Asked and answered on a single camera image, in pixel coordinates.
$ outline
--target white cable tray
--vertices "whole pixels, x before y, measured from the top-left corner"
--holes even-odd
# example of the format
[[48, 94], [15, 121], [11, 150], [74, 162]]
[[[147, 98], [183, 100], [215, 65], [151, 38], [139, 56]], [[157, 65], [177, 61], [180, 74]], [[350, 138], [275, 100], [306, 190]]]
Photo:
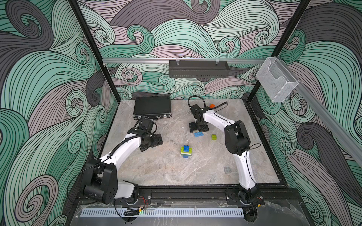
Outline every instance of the white cable tray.
[[268, 57], [256, 74], [272, 102], [283, 102], [299, 84], [288, 66], [276, 57]]
[[[118, 208], [122, 216], [127, 208]], [[119, 217], [114, 208], [83, 208], [79, 217]], [[243, 218], [242, 208], [147, 208], [134, 217], [240, 217]]]

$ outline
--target swirl wallpaper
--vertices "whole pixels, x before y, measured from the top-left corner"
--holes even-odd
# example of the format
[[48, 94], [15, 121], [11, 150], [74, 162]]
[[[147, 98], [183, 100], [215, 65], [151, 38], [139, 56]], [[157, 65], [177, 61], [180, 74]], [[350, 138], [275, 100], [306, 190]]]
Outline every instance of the swirl wallpaper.
[[[362, 2], [309, 7], [280, 57], [362, 145]], [[289, 21], [281, 24], [285, 27]], [[362, 225], [362, 169], [296, 91], [252, 101], [283, 174], [320, 226]]]
[[64, 225], [117, 102], [67, 0], [0, 1], [0, 39], [1, 225]]
[[[330, 0], [313, 1], [319, 5]], [[299, 0], [78, 0], [103, 57], [266, 58]], [[121, 99], [246, 98], [260, 65], [228, 78], [168, 77], [167, 64], [108, 64]]]

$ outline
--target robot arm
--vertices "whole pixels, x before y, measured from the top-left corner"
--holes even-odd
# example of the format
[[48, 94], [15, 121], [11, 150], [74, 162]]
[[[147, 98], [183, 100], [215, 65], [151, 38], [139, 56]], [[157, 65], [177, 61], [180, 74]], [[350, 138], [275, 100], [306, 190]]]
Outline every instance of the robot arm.
[[126, 198], [128, 202], [137, 200], [136, 184], [118, 182], [117, 171], [127, 157], [138, 147], [141, 152], [163, 144], [161, 134], [151, 133], [153, 121], [140, 119], [131, 128], [124, 140], [111, 152], [102, 156], [99, 160], [92, 159], [86, 164], [86, 170], [82, 177], [80, 192], [91, 199], [109, 204], [113, 199]]
[[240, 120], [234, 121], [225, 118], [213, 110], [227, 104], [227, 102], [211, 109], [210, 107], [206, 107], [205, 101], [202, 99], [204, 107], [200, 108], [198, 105], [190, 106], [189, 101], [192, 97], [202, 99], [199, 96], [191, 96], [188, 99], [190, 111], [195, 117], [195, 122], [190, 123], [190, 132], [194, 130], [206, 132], [209, 130], [207, 126], [208, 123], [211, 123], [224, 132], [225, 146], [227, 150], [233, 154], [239, 173], [239, 183], [242, 190], [241, 199], [244, 203], [253, 202], [255, 196], [259, 193], [259, 188], [255, 183], [253, 171], [250, 168], [250, 153], [248, 150], [251, 141], [244, 123]]

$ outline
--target green lego brick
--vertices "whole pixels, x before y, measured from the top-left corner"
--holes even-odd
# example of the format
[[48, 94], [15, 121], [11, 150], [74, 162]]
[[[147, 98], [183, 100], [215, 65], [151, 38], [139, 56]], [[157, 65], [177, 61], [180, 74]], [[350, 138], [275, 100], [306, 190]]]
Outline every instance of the green lego brick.
[[184, 147], [181, 147], [181, 155], [191, 155], [192, 148], [189, 148], [188, 152], [184, 152]]

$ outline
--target marble floor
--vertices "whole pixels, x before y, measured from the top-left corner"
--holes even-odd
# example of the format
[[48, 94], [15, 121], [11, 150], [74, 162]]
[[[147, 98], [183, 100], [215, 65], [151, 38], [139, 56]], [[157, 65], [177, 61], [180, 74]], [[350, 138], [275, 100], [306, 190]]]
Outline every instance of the marble floor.
[[[228, 102], [228, 106], [218, 113], [232, 120], [244, 122], [251, 145], [261, 143], [251, 118], [241, 99], [205, 100], [207, 106]], [[191, 104], [203, 106], [201, 100], [191, 100]], [[121, 101], [102, 155], [110, 152], [125, 137], [135, 124], [133, 119], [134, 101]], [[194, 137], [189, 123], [194, 121], [189, 114], [187, 100], [171, 100], [172, 117], [160, 119], [157, 134], [162, 135], [163, 145], [149, 148], [144, 152], [136, 149], [122, 164], [118, 180], [127, 180], [138, 185], [183, 185], [183, 184], [237, 184], [239, 176], [232, 154], [226, 149], [224, 134], [209, 124], [210, 131], [201, 137]], [[217, 140], [211, 140], [216, 134]], [[192, 156], [183, 158], [183, 145], [192, 148]], [[279, 180], [263, 146], [250, 151], [251, 168], [257, 183], [278, 183]], [[226, 174], [224, 167], [231, 173]]]

